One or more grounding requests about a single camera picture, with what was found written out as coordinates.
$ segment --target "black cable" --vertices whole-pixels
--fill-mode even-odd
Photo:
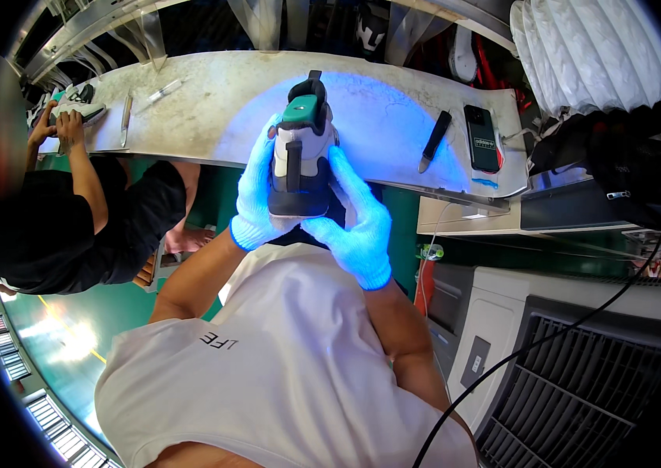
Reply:
[[[658,248],[661,246],[661,236],[658,238],[657,243],[655,244],[655,248],[653,249],[653,253],[650,254],[648,257],[647,261],[645,264],[640,267],[640,269],[637,270],[637,273],[632,276],[632,278],[627,282],[626,285],[618,292],[616,293],[611,299],[607,300],[605,304],[603,304],[601,307],[597,308],[593,312],[589,312],[585,317],[580,318],[577,322],[572,323],[570,326],[566,327],[563,330],[560,330],[559,332],[556,332],[552,335],[545,336],[544,338],[540,339],[538,342],[532,342],[531,344],[527,344],[526,346],[522,347],[521,349],[515,351],[513,354],[510,354],[507,356],[505,359],[499,361],[497,364],[493,365],[488,371],[484,372],[484,374],[481,375],[478,379],[475,380],[474,383],[472,383],[463,393],[461,393],[461,396],[459,396],[453,403],[447,408],[447,410],[442,414],[442,417],[437,421],[437,424],[432,428],[431,432],[429,433],[429,436],[426,438],[426,441],[424,442],[424,445],[422,445],[422,448],[419,450],[419,454],[417,455],[417,459],[414,462],[414,465],[411,468],[419,468],[419,466],[422,463],[422,460],[424,459],[424,455],[426,454],[426,451],[429,449],[429,445],[431,445],[431,441],[435,439],[435,436],[437,435],[437,431],[442,427],[442,425],[447,421],[447,418],[450,416],[450,413],[452,413],[455,408],[476,388],[479,386],[481,382],[486,380],[490,375],[492,375],[497,369],[502,367],[504,364],[507,362],[510,362],[514,358],[520,356],[521,354],[525,353],[526,351],[532,350],[534,347],[539,346],[540,344],[543,344],[551,339],[555,339],[557,336],[564,335],[565,333],[569,332],[570,330],[574,330],[578,328],[581,324],[586,322],[589,318],[593,317],[600,311],[606,309],[609,305],[611,305],[615,300],[617,300],[622,294],[624,294],[627,289],[629,289],[634,283],[637,281],[637,279],[640,277],[640,275],[643,274],[643,271],[645,271],[645,268],[650,265],[650,262],[653,260],[653,257],[655,257],[655,254],[657,254]]]

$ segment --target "white machine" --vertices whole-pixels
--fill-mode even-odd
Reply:
[[[429,327],[452,398],[626,281],[444,264],[433,276]],[[483,460],[592,466],[634,426],[661,376],[661,281],[640,281],[578,330],[497,370],[458,405]]]

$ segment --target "yellow floor line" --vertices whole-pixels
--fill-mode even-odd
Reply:
[[[63,326],[65,327],[66,330],[68,330],[68,333],[70,333],[71,335],[73,335],[73,336],[75,336],[76,338],[78,338],[78,337],[76,336],[76,334],[73,332],[73,330],[71,330],[71,327],[69,327],[68,325],[66,325],[65,322],[63,322],[63,321],[60,319],[60,317],[57,316],[57,314],[56,314],[55,311],[50,307],[50,305],[48,305],[48,304],[45,302],[45,298],[42,297],[42,296],[40,296],[40,295],[37,295],[37,297],[39,298],[39,300],[42,301],[43,304],[45,304],[45,308],[48,310],[48,313],[49,313],[49,314],[50,314],[55,320],[59,321],[60,324],[63,325]],[[97,352],[94,351],[94,350],[91,350],[91,352],[92,352],[92,354],[93,354],[94,356],[96,356],[96,357],[97,357],[100,361],[102,361],[105,365],[107,364],[107,360],[106,360],[105,358],[103,358],[102,356],[100,356],[99,353],[97,353]]]

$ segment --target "white t-shirt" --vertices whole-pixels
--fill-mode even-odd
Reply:
[[[128,468],[181,442],[266,467],[404,466],[442,413],[396,386],[362,290],[307,244],[251,252],[212,323],[169,319],[113,340],[95,391]],[[448,419],[423,466],[476,466]]]

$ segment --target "green floor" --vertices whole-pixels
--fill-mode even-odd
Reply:
[[[145,159],[129,162],[134,180],[154,163]],[[38,169],[69,171],[68,159],[50,155],[38,163]],[[241,173],[242,170],[236,168],[203,166],[188,222],[199,226],[216,225],[217,232],[226,229],[236,214],[237,182]],[[419,197],[405,190],[386,188],[383,202],[392,216],[388,247],[392,275],[413,299],[414,274],[418,266],[414,253]],[[104,440],[93,404],[94,386],[104,369],[101,359],[109,354],[115,335],[146,324],[156,294],[148,294],[128,283],[98,285],[80,294],[50,295],[43,299],[52,312],[48,313],[37,296],[18,294],[15,300],[5,304],[9,319],[35,367],[58,398],[90,431]],[[216,300],[204,319],[210,320],[220,308]]]

